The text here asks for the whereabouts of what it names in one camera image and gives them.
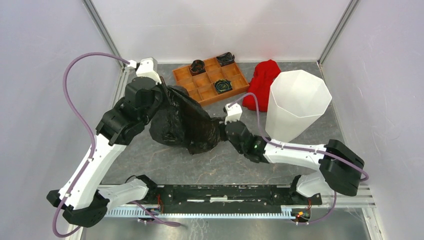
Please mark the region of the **black trash bag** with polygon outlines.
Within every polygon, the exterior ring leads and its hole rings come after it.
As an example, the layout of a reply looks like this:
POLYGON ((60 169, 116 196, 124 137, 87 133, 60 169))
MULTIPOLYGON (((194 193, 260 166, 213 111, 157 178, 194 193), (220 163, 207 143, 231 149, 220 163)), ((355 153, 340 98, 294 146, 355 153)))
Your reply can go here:
POLYGON ((151 138, 169 147, 186 148, 191 155, 208 152, 228 137, 223 117, 211 117, 185 88, 167 87, 164 102, 150 122, 151 138))

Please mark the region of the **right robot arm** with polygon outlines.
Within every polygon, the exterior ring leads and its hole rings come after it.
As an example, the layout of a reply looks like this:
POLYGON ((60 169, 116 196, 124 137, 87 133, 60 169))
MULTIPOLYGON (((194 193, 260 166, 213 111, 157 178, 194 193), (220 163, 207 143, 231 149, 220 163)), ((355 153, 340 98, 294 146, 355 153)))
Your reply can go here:
POLYGON ((327 144, 286 143, 252 134, 241 121, 223 126, 225 140, 254 163, 288 164, 313 170, 292 181, 289 199, 302 204, 316 194, 336 192, 354 197, 361 182, 368 179, 365 162, 343 142, 330 139, 327 144))

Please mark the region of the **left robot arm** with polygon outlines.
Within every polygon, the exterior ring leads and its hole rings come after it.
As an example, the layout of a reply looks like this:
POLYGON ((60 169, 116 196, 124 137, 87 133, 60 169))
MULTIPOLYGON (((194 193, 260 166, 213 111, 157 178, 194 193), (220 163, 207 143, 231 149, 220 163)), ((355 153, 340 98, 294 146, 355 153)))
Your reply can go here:
POLYGON ((91 145, 68 182, 51 190, 46 198, 72 225, 90 228, 107 211, 142 200, 153 203, 157 190, 136 178, 127 183, 99 189, 112 163, 152 120, 167 98, 162 78, 138 76, 125 87, 124 96, 107 111, 96 127, 91 145))

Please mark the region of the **white plastic trash bin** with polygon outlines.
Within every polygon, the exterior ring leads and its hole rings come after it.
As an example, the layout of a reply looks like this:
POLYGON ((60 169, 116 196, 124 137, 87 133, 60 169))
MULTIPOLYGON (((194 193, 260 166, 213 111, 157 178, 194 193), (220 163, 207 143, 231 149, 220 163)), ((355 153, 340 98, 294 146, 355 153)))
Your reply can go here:
POLYGON ((281 72, 270 86, 265 131, 290 142, 311 126, 332 101, 325 82, 305 70, 281 72))

